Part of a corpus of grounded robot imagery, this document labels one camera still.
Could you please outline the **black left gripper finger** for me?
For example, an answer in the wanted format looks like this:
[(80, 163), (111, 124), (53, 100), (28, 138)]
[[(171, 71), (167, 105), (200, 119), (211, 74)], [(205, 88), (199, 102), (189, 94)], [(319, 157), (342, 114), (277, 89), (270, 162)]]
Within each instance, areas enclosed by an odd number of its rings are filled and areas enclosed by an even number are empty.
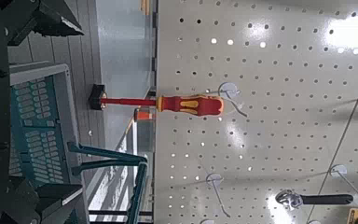
[(18, 46), (31, 32), (42, 36), (83, 35), (64, 0), (7, 0), (7, 44)]
[(26, 178), (11, 177), (8, 193), (8, 215), (15, 224), (64, 224), (83, 188), (73, 184), (45, 184), (35, 189)]

